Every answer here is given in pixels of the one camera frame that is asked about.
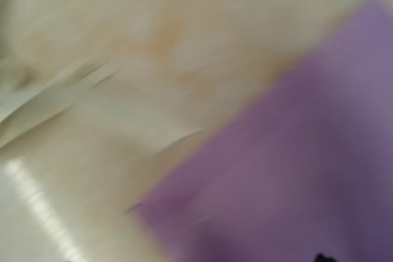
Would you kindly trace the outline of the purple wrapping paper sheet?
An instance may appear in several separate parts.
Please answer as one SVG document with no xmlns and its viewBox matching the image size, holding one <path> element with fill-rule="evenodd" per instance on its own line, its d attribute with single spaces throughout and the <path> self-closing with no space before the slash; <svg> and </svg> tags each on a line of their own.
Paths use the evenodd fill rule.
<svg viewBox="0 0 393 262">
<path fill-rule="evenodd" d="M 176 261 L 391 261 L 392 10 L 365 1 L 133 210 Z"/>
</svg>

